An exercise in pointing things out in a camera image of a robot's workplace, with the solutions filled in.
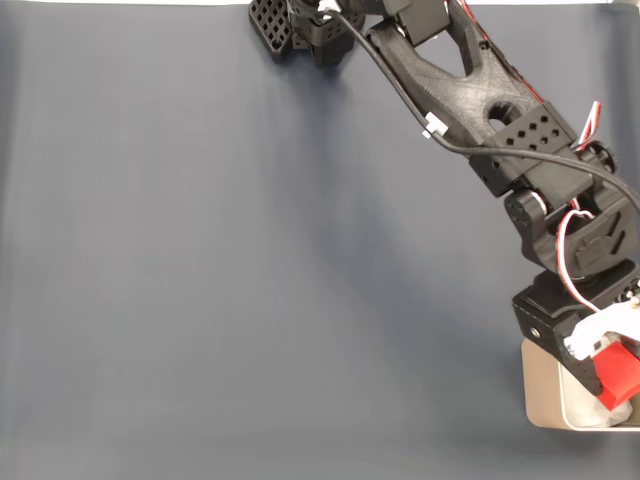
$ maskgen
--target white wire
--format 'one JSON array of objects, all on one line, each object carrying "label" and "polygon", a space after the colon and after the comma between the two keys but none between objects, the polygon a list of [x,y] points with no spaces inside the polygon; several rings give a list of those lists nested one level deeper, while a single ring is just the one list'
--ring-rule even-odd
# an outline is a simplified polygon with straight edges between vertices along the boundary
[{"label": "white wire", "polygon": [[567,235],[567,226],[569,225],[569,220],[571,220],[571,218],[574,215],[578,215],[580,217],[586,217],[590,220],[593,220],[595,218],[591,212],[587,212],[586,210],[570,210],[560,222],[560,225],[558,226],[558,236],[556,240],[556,257],[558,259],[558,274],[560,275],[560,279],[562,280],[562,283],[564,283],[564,286],[567,287],[567,290],[569,290],[569,293],[573,296],[573,298],[575,298],[580,303],[582,303],[585,307],[590,308],[594,312],[599,312],[600,309],[598,307],[596,307],[593,303],[591,303],[589,300],[587,300],[582,295],[580,295],[580,292],[578,292],[578,289],[573,284],[573,281],[569,276],[569,272],[567,271],[567,265],[565,261],[565,252],[564,252],[564,241]]},{"label": "white wire", "polygon": [[587,123],[584,124],[582,133],[580,134],[580,138],[578,139],[578,146],[583,145],[587,140],[593,137],[593,135],[596,133],[596,128],[598,125],[598,109],[599,108],[600,108],[600,102],[596,100],[591,105],[591,111],[589,112],[589,116],[587,117]]}]

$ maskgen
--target cable clip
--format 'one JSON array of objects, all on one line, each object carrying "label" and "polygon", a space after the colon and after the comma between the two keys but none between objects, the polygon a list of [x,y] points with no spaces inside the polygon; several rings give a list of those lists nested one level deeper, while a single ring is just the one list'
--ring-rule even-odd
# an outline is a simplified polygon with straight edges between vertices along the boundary
[{"label": "cable clip", "polygon": [[431,134],[433,132],[438,132],[440,135],[444,136],[444,134],[447,133],[447,130],[449,130],[449,127],[432,112],[427,113],[427,116],[424,118],[429,122],[427,129],[422,132],[422,135],[425,138],[431,138]]}]

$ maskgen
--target white connector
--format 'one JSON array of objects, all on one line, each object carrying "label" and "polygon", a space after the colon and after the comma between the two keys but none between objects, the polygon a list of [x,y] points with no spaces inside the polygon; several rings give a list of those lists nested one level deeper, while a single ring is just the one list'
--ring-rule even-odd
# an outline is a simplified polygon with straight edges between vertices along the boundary
[{"label": "white connector", "polygon": [[614,303],[580,321],[573,333],[564,339],[567,350],[578,360],[596,351],[596,344],[607,333],[618,333],[640,341],[640,308],[637,297],[629,302]]},{"label": "white connector", "polygon": [[449,127],[432,112],[427,113],[427,116],[424,118],[429,122],[427,129],[422,132],[425,138],[431,138],[433,132],[444,135],[447,133],[447,130],[449,130]]}]

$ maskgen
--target red wire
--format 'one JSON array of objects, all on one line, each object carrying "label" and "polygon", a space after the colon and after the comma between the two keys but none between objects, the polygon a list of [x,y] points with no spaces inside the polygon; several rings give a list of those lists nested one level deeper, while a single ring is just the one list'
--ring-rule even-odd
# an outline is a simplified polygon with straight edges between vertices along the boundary
[{"label": "red wire", "polygon": [[[489,38],[489,35],[487,34],[487,32],[484,30],[484,28],[482,28],[482,26],[478,23],[478,21],[476,20],[476,17],[473,16],[473,13],[471,13],[471,9],[469,8],[469,5],[467,4],[466,0],[459,0],[460,5],[462,5],[462,8],[464,9],[464,11],[467,13],[467,15],[469,16],[469,18],[471,19],[471,21],[474,23],[474,25],[476,27],[478,27],[478,29],[480,30],[480,33],[482,33],[482,35],[484,36],[484,39],[489,41],[489,43],[491,43],[493,45],[493,41]],[[544,103],[544,100],[542,99],[542,97],[540,95],[538,95],[538,92],[536,92],[534,90],[534,88],[531,86],[531,84],[529,82],[527,82],[525,80],[525,78],[520,74],[520,72],[518,72],[515,67],[511,66],[511,68],[513,69],[513,72],[516,74],[516,76],[520,79],[520,81],[522,83],[524,83],[524,85],[527,87],[527,89],[529,90],[529,92],[531,92],[531,94],[536,97],[536,100],[540,103]]]}]

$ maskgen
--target cable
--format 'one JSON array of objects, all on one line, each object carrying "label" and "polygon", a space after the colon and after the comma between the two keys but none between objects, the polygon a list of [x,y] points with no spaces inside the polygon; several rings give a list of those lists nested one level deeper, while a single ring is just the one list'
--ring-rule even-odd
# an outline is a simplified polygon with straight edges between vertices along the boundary
[{"label": "cable", "polygon": [[587,212],[586,210],[570,210],[560,221],[560,225],[558,226],[558,235],[556,238],[556,258],[558,260],[558,275],[560,276],[562,283],[564,283],[564,286],[567,287],[567,290],[569,290],[569,293],[573,296],[573,298],[575,298],[585,307],[590,308],[594,312],[599,312],[600,309],[598,307],[596,307],[593,303],[591,303],[589,300],[584,298],[580,294],[580,292],[578,292],[578,289],[573,284],[573,281],[569,276],[569,272],[567,271],[567,264],[564,258],[564,240],[565,240],[565,237],[567,236],[567,226],[569,225],[569,220],[571,220],[571,218],[574,215],[577,215],[583,218],[588,218],[590,220],[593,220],[595,218],[591,212]]},{"label": "cable", "polygon": [[[380,55],[380,53],[376,50],[376,48],[367,40],[360,31],[355,28],[347,18],[342,15],[342,13],[337,12],[335,10],[325,10],[325,13],[330,15],[332,18],[340,22],[344,27],[353,35],[356,41],[365,49],[365,51],[369,54],[369,56],[373,59],[376,65],[380,68],[382,73],[391,83],[391,86],[398,93],[402,101],[405,103],[409,111],[416,118],[418,123],[427,130],[429,122],[425,119],[422,112],[415,104],[413,99],[409,96],[404,86],[400,83],[400,80],[395,76],[391,67],[387,64],[385,59]],[[461,147],[459,145],[455,145],[448,140],[446,140],[440,133],[433,132],[431,134],[432,138],[443,148],[449,150],[450,152],[457,153],[460,155],[464,155],[467,157],[471,156],[500,156],[500,157],[516,157],[516,158],[530,158],[533,160],[539,160],[541,162],[553,163],[556,165],[561,165],[566,168],[571,168],[573,170],[578,170],[583,173],[587,173],[589,175],[593,175],[596,178],[599,178],[602,181],[608,182],[611,186],[613,186],[616,190],[618,190],[622,195],[624,195],[633,205],[635,210],[640,214],[640,197],[638,194],[627,185],[624,180],[615,175],[610,174],[604,170],[600,170],[588,163],[580,162],[578,160],[573,160],[570,158],[561,157],[559,155],[553,155],[550,153],[541,153],[534,152],[531,150],[522,150],[518,148],[504,148],[504,147]]]},{"label": "cable", "polygon": [[598,123],[600,120],[600,108],[601,103],[597,100],[593,102],[591,107],[591,111],[589,112],[589,117],[587,118],[587,123],[584,125],[584,129],[582,130],[582,134],[578,139],[578,145],[574,148],[576,151],[584,150],[589,141],[593,138],[598,130]]}]

